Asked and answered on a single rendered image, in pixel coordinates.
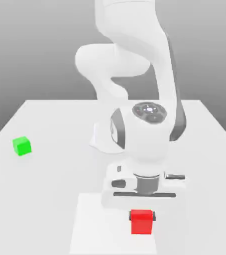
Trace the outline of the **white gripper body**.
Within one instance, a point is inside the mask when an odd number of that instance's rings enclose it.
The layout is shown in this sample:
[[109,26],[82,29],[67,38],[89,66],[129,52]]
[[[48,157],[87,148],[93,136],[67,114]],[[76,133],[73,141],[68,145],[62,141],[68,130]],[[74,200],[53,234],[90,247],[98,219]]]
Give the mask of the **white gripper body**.
[[149,196],[135,192],[117,191],[105,184],[102,190],[102,205],[121,210],[166,210],[185,201],[186,182],[184,180],[164,180],[158,191]]

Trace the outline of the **small red cube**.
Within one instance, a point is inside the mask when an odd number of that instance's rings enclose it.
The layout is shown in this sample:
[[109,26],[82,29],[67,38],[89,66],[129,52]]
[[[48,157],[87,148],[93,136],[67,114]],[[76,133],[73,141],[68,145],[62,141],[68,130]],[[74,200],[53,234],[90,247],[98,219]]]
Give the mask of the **small red cube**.
[[131,233],[133,235],[150,235],[152,224],[151,210],[131,210]]

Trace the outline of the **small green cube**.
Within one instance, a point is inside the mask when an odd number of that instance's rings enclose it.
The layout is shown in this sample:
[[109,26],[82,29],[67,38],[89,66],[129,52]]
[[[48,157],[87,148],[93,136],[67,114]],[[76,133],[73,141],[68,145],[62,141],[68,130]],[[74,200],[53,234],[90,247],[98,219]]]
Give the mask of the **small green cube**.
[[30,140],[25,136],[13,139],[12,144],[18,156],[23,156],[32,152]]

